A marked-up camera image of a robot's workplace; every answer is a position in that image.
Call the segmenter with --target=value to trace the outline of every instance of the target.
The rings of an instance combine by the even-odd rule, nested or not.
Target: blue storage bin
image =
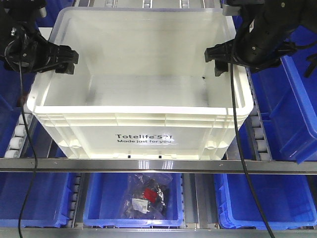
[[[87,192],[84,224],[87,226],[115,226],[148,228],[150,226],[178,227],[183,222],[181,174],[172,174],[169,184],[166,220],[119,219],[119,208],[127,189],[128,174],[91,174]]]
[[[0,227],[17,227],[32,173],[0,173]],[[74,174],[37,173],[23,212],[22,227],[66,225]]]
[[[270,226],[275,230],[315,226],[317,212],[302,175],[251,175]],[[219,223],[224,228],[265,230],[245,175],[215,175]]]
[[[317,34],[300,27],[291,39],[305,45]],[[306,57],[315,53],[317,46],[298,51],[283,57],[282,66],[252,75],[262,117],[271,121],[275,134],[267,133],[275,160],[317,161],[317,70],[304,77],[310,64]]]

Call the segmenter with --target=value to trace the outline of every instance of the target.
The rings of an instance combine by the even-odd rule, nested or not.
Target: plastic bag
[[[170,174],[129,174],[119,217],[122,219],[159,219],[166,217]]]

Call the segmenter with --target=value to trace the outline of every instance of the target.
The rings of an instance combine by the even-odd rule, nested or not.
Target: white roller
[[[17,125],[14,129],[15,136],[24,137],[26,135],[26,130],[24,125]]]
[[[5,158],[18,158],[19,157],[19,151],[17,150],[8,150],[5,155]]]
[[[10,147],[11,149],[19,150],[23,145],[23,138],[22,137],[14,137],[10,140]]]
[[[256,116],[257,114],[258,114],[258,109],[256,106],[254,106],[254,108],[250,112],[250,116]]]
[[[255,128],[253,128],[253,130],[254,130],[254,136],[255,136],[256,140],[264,138],[264,132],[263,132],[262,127],[255,127]]]
[[[261,126],[261,122],[260,122],[260,117],[259,116],[253,116],[250,117],[251,118],[251,122],[252,122],[252,127],[260,127]]]
[[[71,209],[71,210],[75,210],[75,209],[76,209],[76,202],[72,202],[72,203],[71,203],[70,209]]]
[[[77,193],[74,193],[72,196],[72,201],[77,201]]]
[[[79,183],[80,183],[80,177],[76,177],[75,184],[79,184]]]
[[[265,140],[256,140],[256,142],[257,142],[259,152],[267,151],[267,146],[266,146]]]
[[[23,110],[24,110],[24,113],[29,113],[29,114],[32,114],[32,112],[30,111],[30,109],[27,107],[26,104],[24,104],[23,106]]]
[[[32,119],[32,115],[31,114],[25,114],[25,120],[26,120],[27,124],[30,123],[31,119]],[[23,121],[22,115],[19,116],[19,124],[20,125],[24,125],[24,121]]]
[[[268,153],[259,153],[261,161],[269,161],[270,157]]]

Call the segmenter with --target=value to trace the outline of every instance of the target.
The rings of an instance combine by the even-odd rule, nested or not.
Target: metal shelf
[[[16,238],[17,229],[0,230],[1,238]],[[274,231],[276,238],[315,238],[317,230]],[[267,231],[216,229],[23,229],[26,238],[268,238]]]
[[[317,175],[316,162],[246,161],[251,174]],[[0,171],[30,172],[34,159],[0,159]],[[169,161],[169,160],[94,160],[40,158],[40,172],[179,172],[179,173],[233,173],[242,174],[241,161]]]

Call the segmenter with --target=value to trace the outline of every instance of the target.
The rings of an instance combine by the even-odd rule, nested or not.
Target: metal rail
[[[178,172],[217,174],[242,174],[239,160],[216,161],[169,161],[169,160],[100,160],[100,159],[55,159],[40,158],[40,172]],[[251,174],[302,174],[317,175],[316,162],[246,161]],[[34,159],[0,158],[0,171],[30,172]]]

